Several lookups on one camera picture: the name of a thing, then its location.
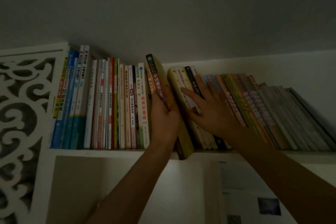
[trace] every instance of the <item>wall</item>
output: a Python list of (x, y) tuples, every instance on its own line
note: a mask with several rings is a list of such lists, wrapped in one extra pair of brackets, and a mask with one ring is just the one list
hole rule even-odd
[(163, 64), (195, 65), (201, 74), (252, 74), (258, 83), (293, 87), (336, 127), (336, 50)]

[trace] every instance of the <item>shelf board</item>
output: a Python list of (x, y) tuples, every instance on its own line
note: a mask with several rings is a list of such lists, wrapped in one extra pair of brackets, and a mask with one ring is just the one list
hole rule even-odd
[[(73, 157), (93, 157), (93, 158), (136, 158), (138, 159), (145, 150), (64, 150), (47, 149), (48, 154), (55, 156)], [(307, 152), (307, 151), (282, 151), (288, 157), (301, 164), (336, 164), (336, 152)], [(176, 152), (173, 152), (170, 159), (178, 160)], [(196, 150), (188, 161), (211, 162), (211, 161), (236, 161), (241, 162), (245, 159), (235, 150)]]

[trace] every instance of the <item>openwork carving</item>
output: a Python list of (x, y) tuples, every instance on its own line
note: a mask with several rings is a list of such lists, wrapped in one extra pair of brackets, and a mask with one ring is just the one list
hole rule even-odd
[(54, 65), (43, 54), (0, 57), (0, 220), (8, 223), (30, 211)]

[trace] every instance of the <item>hand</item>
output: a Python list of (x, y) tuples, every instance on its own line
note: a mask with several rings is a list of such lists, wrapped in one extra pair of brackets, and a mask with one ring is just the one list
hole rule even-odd
[(182, 93), (190, 97), (202, 112), (201, 115), (197, 115), (188, 111), (189, 117), (204, 130), (224, 140), (229, 139), (228, 142), (230, 138), (237, 137), (242, 127), (230, 113), (230, 109), (225, 103), (224, 92), (219, 93), (212, 82), (209, 82), (207, 87), (199, 75), (195, 76), (195, 80), (204, 99), (191, 90), (181, 88)]
[[(171, 97), (170, 92), (165, 90), (166, 97)], [(152, 95), (152, 141), (151, 145), (165, 147), (173, 150), (177, 139), (177, 132), (180, 124), (180, 112), (177, 104), (169, 106), (169, 110), (160, 99), (157, 92)]]

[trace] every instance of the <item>ceiling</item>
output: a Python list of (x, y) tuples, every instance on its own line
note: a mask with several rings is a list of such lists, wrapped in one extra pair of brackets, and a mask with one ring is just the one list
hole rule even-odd
[(140, 61), (336, 49), (336, 0), (0, 0), (0, 49), (69, 41)]

